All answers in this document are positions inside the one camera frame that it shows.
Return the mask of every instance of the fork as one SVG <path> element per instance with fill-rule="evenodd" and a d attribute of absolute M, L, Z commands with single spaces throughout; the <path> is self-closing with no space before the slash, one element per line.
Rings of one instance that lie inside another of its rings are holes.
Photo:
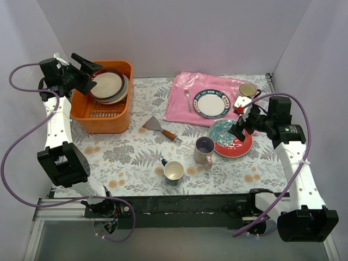
<path fill-rule="evenodd" d="M 189 97 L 190 97 L 190 92 L 189 92 L 189 90 L 185 90 L 185 95 L 186 95 L 186 97 L 187 97 L 187 102 L 189 103 L 189 112 L 192 113 L 192 108 L 191 108 L 190 99 L 189 99 Z"/>

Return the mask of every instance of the orange basket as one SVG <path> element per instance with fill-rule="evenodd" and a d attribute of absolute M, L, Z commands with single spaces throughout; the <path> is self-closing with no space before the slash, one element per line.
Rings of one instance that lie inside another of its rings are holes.
<path fill-rule="evenodd" d="M 129 79 L 127 99 L 115 104 L 101 104 L 89 95 L 75 90 L 71 99 L 70 116 L 78 121 L 89 133 L 122 133 L 131 121 L 133 102 L 133 68 L 127 61 L 95 61 L 104 69 L 120 71 Z"/>

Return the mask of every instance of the pink mug handle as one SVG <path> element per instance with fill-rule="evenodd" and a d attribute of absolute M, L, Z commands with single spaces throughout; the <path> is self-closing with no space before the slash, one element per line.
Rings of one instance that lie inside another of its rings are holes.
<path fill-rule="evenodd" d="M 204 165 L 206 170 L 210 170 L 213 167 L 213 160 L 211 156 L 206 156 L 206 163 Z"/>

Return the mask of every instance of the red plate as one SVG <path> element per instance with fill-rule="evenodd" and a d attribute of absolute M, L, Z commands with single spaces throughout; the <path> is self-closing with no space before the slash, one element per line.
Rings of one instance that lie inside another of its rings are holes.
<path fill-rule="evenodd" d="M 228 132 L 234 123 L 236 123 L 234 120 L 216 121 L 208 132 L 208 136 L 215 142 L 215 151 L 228 158 L 243 156 L 252 147 L 252 136 L 248 132 L 244 131 L 244 142 Z"/>

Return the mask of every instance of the mug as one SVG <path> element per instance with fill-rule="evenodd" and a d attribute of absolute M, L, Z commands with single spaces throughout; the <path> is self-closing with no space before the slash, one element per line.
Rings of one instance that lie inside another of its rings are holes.
<path fill-rule="evenodd" d="M 206 170 L 213 166 L 212 155 L 215 150 L 215 142 L 209 137 L 200 137 L 196 141 L 194 159 L 196 162 L 204 164 Z"/>
<path fill-rule="evenodd" d="M 177 161 L 161 160 L 164 166 L 164 176 L 168 185 L 176 186 L 184 176 L 184 167 Z"/>
<path fill-rule="evenodd" d="M 255 97 L 255 95 L 257 95 L 257 93 L 261 93 L 261 91 L 256 89 L 256 87 L 254 85 L 249 84 L 249 83 L 244 83 L 244 84 L 241 84 L 239 86 L 236 99 L 239 96 L 254 99 L 254 97 Z"/>

